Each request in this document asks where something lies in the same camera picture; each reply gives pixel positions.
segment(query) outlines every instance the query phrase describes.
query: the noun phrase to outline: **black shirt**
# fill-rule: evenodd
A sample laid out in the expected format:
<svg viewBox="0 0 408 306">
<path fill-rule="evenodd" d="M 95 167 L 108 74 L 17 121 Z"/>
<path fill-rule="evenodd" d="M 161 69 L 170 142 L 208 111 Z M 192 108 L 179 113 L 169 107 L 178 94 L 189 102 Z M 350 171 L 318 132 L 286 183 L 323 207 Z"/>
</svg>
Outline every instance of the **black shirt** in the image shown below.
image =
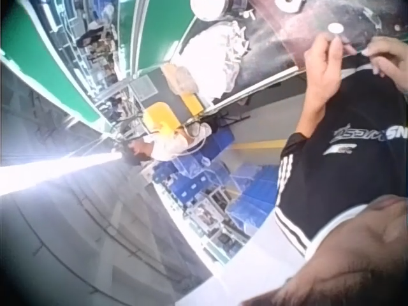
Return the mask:
<svg viewBox="0 0 408 306">
<path fill-rule="evenodd" d="M 277 224 L 302 253 L 333 218 L 385 194 L 407 196 L 407 103 L 389 78 L 343 80 L 307 139 L 282 151 Z"/>
</svg>

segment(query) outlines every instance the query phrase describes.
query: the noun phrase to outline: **fluorescent light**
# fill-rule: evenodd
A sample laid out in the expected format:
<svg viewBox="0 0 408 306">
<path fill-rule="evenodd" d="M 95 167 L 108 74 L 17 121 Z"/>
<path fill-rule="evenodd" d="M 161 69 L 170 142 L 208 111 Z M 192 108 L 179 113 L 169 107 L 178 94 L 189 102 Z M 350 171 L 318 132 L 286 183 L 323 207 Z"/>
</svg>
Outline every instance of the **fluorescent light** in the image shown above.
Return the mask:
<svg viewBox="0 0 408 306">
<path fill-rule="evenodd" d="M 50 6 L 48 4 L 42 4 L 42 5 L 43 5 L 43 10 L 44 10 L 45 16 L 47 17 L 47 20 L 48 20 L 48 23 L 50 24 L 51 29 L 54 32 L 57 32 L 58 31 L 58 26 L 55 23 L 54 16 L 52 16 Z"/>
<path fill-rule="evenodd" d="M 29 164 L 0 167 L 0 196 L 34 187 L 47 180 L 120 159 L 122 153 L 101 153 L 64 157 Z"/>
</svg>

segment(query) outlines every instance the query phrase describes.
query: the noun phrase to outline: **green wall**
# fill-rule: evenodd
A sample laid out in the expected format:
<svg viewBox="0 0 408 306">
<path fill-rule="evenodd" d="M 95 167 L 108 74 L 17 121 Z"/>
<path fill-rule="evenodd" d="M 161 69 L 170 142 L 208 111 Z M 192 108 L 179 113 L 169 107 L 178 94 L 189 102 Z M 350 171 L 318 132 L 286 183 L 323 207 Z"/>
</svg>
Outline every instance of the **green wall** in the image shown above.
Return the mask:
<svg viewBox="0 0 408 306">
<path fill-rule="evenodd" d="M 1 22 L 1 49 L 21 72 L 35 79 L 60 104 L 68 107 L 70 115 L 77 116 L 90 126 L 101 118 L 60 69 L 20 5 L 15 5 Z"/>
<path fill-rule="evenodd" d="M 183 37 L 193 17 L 190 0 L 150 0 L 138 69 L 161 63 L 174 42 Z"/>
</svg>

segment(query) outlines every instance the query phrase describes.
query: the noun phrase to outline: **workbench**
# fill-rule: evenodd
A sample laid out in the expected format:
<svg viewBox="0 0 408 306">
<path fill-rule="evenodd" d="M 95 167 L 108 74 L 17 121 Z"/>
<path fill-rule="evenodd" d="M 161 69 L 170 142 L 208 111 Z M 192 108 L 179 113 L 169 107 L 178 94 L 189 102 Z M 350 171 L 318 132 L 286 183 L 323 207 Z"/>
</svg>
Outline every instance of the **workbench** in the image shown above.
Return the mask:
<svg viewBox="0 0 408 306">
<path fill-rule="evenodd" d="M 403 0 L 307 0 L 296 14 L 284 13 L 275 0 L 250 0 L 250 3 L 254 20 L 234 18 L 240 27 L 246 28 L 250 48 L 240 63 L 235 86 L 221 99 L 203 101 L 206 105 L 203 115 L 216 113 L 256 91 L 304 72 L 304 52 L 331 23 L 341 23 L 344 26 L 341 37 L 359 51 L 373 36 L 408 38 L 408 4 Z M 215 23 L 195 18 L 178 54 L 182 54 L 192 37 Z"/>
</svg>

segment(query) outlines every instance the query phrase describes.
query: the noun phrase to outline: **white bag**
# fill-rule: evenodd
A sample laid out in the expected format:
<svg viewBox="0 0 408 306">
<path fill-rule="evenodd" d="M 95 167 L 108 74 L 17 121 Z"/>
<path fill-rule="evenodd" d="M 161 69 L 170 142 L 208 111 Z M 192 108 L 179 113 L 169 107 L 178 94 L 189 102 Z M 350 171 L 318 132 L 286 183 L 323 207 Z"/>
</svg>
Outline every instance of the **white bag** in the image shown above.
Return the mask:
<svg viewBox="0 0 408 306">
<path fill-rule="evenodd" d="M 237 22 L 219 22 L 189 41 L 178 64 L 189 70 L 200 96 L 212 101 L 233 90 L 249 47 L 244 31 Z"/>
</svg>

